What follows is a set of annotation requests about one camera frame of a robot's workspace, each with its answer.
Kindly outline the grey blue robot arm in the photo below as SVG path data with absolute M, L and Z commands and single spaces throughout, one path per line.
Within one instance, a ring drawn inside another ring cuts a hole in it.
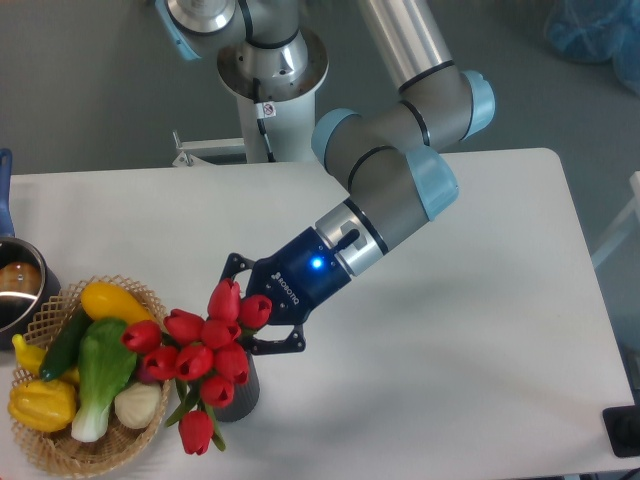
M 489 83 L 455 65 L 424 1 L 363 1 L 360 12 L 399 93 L 364 118 L 348 109 L 315 114 L 328 71 L 322 41 L 294 1 L 159 1 L 156 9 L 187 60 L 217 58 L 235 96 L 238 140 L 181 143 L 178 153 L 241 151 L 250 163 L 318 161 L 347 198 L 273 255 L 228 257 L 223 274 L 248 272 L 247 294 L 272 303 L 287 338 L 241 336 L 253 355 L 299 352 L 313 309 L 434 220 L 458 197 L 441 150 L 484 129 L 495 112 Z

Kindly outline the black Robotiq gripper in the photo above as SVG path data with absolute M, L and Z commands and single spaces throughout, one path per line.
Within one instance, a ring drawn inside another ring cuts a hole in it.
M 351 281 L 330 247 L 309 227 L 273 255 L 251 260 L 239 253 L 228 255 L 220 280 L 230 279 L 244 286 L 249 296 L 271 300 L 270 325 L 296 325 L 284 339 L 252 337 L 252 355 L 300 353 L 306 349 L 303 324 L 311 311 Z

